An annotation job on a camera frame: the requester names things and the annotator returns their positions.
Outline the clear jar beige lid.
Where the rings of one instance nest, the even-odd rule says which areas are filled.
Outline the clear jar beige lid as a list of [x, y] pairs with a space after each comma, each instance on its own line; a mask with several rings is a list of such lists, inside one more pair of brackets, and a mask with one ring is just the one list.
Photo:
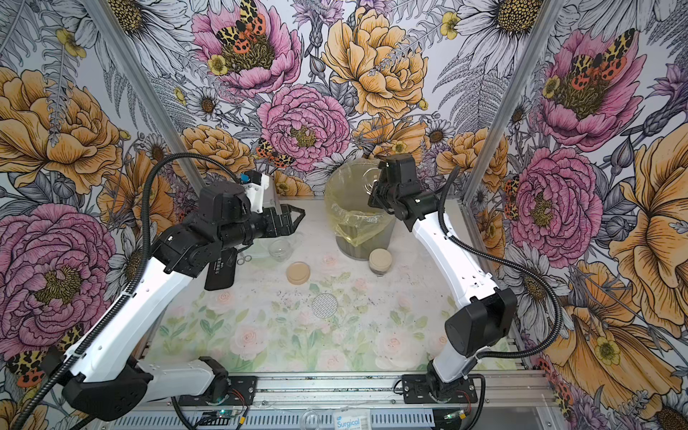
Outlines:
[[272, 259], [281, 263], [290, 259], [294, 248], [288, 239], [276, 238], [268, 245], [268, 252]]

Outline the peeled foil seal disc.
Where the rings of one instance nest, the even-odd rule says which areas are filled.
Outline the peeled foil seal disc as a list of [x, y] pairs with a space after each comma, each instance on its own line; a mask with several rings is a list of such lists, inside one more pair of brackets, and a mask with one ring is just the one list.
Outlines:
[[311, 310], [319, 319], [329, 319], [336, 315], [339, 308], [337, 297], [331, 293], [321, 293], [311, 302]]

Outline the foil tea jar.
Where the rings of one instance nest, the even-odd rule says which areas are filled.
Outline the foil tea jar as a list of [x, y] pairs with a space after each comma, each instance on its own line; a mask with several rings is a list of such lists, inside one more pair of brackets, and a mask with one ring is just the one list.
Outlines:
[[371, 195], [376, 183], [381, 175], [379, 168], [368, 168], [361, 177], [362, 186], [368, 195]]

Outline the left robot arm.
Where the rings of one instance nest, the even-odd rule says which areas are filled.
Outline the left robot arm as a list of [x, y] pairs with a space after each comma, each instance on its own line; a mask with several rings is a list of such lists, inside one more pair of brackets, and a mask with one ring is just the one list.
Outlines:
[[215, 359], [201, 357], [169, 367], [131, 354], [174, 298], [207, 266], [222, 261], [233, 272], [239, 247], [296, 232], [305, 210], [288, 204], [263, 207], [266, 188], [228, 182], [206, 186], [196, 211], [156, 241], [143, 240], [142, 273], [134, 276], [133, 291], [123, 291], [63, 361], [54, 352], [46, 357], [46, 372], [62, 386], [71, 407], [109, 422], [141, 403], [168, 397], [225, 401], [229, 374]]

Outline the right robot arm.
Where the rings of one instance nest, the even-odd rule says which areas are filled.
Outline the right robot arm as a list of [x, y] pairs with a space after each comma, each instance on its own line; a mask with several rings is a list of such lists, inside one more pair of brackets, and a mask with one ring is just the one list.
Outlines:
[[402, 221], [429, 252], [447, 281], [457, 312], [444, 323], [447, 344], [427, 367], [421, 390], [434, 401], [446, 402], [467, 392], [469, 373], [478, 354], [489, 352], [506, 337], [515, 315], [517, 298], [501, 290], [471, 252], [455, 243], [451, 222], [440, 208], [440, 197], [424, 188], [410, 154], [393, 155], [378, 165], [368, 205]]

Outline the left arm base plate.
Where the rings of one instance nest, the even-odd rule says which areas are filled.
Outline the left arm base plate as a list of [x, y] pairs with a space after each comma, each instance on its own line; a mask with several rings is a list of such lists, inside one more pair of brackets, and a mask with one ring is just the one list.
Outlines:
[[213, 381], [211, 387], [200, 395], [184, 395], [177, 398], [180, 406], [252, 406], [257, 392], [256, 376], [228, 376]]

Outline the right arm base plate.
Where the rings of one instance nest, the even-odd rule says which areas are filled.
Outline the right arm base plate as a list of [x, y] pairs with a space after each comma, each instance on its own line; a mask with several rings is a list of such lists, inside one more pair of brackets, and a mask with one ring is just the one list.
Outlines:
[[442, 382], [434, 374], [404, 374], [401, 377], [401, 395], [406, 404], [466, 404], [478, 401], [475, 383], [460, 378], [451, 383]]

